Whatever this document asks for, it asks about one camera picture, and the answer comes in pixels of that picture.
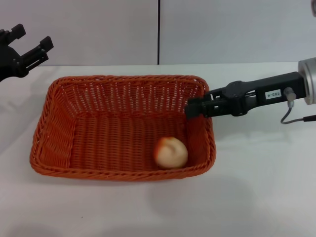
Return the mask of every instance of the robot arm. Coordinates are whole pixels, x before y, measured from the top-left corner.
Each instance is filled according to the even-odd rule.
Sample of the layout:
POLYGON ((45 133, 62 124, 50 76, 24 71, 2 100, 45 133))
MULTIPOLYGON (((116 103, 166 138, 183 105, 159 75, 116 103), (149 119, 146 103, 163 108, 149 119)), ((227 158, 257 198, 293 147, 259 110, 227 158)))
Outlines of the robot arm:
POLYGON ((13 27, 11 32, 0 30, 0 81, 9 77, 23 78, 30 70, 48 60, 47 52, 54 47, 49 36, 22 56, 9 46, 24 35, 25 30, 21 24, 13 27))
POLYGON ((288 102, 288 112, 281 123, 314 121, 316 116, 284 122, 290 114, 294 100, 305 98, 308 105, 316 104, 316 58, 299 62, 298 72, 250 82, 234 81, 226 87, 212 90, 201 98, 188 100, 187 119, 202 114, 204 117, 222 115, 242 116, 249 110, 275 103, 288 102))

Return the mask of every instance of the label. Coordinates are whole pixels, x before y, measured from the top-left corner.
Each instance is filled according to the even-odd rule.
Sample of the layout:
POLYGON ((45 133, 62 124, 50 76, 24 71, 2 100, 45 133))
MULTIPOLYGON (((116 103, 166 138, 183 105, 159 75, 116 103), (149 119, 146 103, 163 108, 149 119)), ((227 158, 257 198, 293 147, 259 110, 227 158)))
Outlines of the label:
POLYGON ((265 93, 266 95, 266 100, 270 100, 270 99, 274 99, 274 98, 278 98, 281 97, 281 90, 272 90, 272 91, 268 91, 265 93))

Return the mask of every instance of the silver cylinder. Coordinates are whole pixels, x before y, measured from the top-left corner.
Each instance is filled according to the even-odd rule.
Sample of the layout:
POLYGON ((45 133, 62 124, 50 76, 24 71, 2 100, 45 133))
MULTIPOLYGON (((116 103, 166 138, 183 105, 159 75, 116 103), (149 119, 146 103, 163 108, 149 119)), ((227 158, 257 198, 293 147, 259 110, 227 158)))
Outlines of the silver cylinder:
POLYGON ((308 105, 316 104, 316 58, 310 58, 298 62, 298 72, 304 78, 306 97, 308 105))

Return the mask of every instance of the white table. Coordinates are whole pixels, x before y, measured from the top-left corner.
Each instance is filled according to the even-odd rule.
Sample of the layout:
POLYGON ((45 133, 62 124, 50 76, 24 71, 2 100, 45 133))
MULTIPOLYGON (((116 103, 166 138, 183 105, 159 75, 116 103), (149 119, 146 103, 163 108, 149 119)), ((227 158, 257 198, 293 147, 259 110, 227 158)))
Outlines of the white table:
MULTIPOLYGON (((210 88, 295 71, 297 63, 39 67, 0 83, 1 237, 309 237, 316 235, 316 123, 281 125, 286 103, 216 117, 204 175, 128 183, 41 176, 29 165, 49 85, 74 75, 183 74, 210 88)), ((298 100, 290 118, 316 114, 298 100)))

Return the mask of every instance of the orange wicker basket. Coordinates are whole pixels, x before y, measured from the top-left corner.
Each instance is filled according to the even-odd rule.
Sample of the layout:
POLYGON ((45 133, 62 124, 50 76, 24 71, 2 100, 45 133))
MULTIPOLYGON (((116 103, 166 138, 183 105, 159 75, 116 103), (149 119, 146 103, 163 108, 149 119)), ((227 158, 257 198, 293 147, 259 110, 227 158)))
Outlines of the orange wicker basket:
POLYGON ((188 98, 208 91, 195 76, 64 77, 49 88, 30 155, 43 175, 105 180, 185 178, 215 162, 212 120, 186 121, 188 98), (188 148, 185 167, 159 168, 153 150, 161 137, 188 148))

